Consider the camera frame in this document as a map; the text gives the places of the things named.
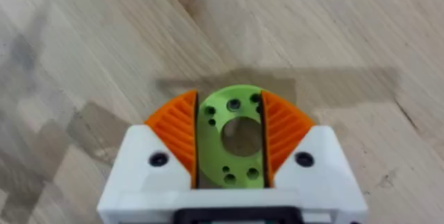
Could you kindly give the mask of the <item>right gripper white and orange left finger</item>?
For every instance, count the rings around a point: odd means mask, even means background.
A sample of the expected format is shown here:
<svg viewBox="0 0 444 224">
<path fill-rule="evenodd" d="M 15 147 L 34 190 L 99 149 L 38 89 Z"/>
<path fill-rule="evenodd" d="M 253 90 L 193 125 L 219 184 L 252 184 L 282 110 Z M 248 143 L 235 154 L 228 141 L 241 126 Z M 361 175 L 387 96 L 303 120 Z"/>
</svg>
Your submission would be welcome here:
<svg viewBox="0 0 444 224">
<path fill-rule="evenodd" d="M 197 98 L 195 90 L 181 94 L 127 129 L 99 201 L 101 213 L 170 209 L 196 186 Z"/>
</svg>

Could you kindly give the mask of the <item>right gripper white and orange right finger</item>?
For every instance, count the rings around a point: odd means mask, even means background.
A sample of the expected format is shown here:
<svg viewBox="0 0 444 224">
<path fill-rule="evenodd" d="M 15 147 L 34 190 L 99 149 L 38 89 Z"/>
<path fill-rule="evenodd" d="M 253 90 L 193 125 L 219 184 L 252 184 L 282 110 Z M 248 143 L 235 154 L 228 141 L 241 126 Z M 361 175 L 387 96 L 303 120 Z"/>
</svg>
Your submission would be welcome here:
<svg viewBox="0 0 444 224">
<path fill-rule="evenodd" d="M 263 90 L 267 180 L 305 209 L 365 214 L 368 206 L 329 126 L 317 125 L 302 110 Z"/>
</svg>

